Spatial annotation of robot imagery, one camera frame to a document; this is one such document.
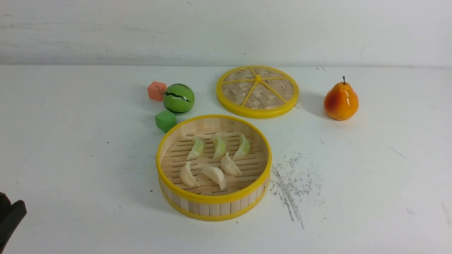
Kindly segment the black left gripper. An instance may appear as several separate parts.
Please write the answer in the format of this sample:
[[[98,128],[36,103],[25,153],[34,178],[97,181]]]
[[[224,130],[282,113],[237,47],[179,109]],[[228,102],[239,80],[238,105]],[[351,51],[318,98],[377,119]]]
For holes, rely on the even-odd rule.
[[[25,202],[11,203],[5,193],[0,193],[0,252],[2,253],[21,220],[27,214]]]

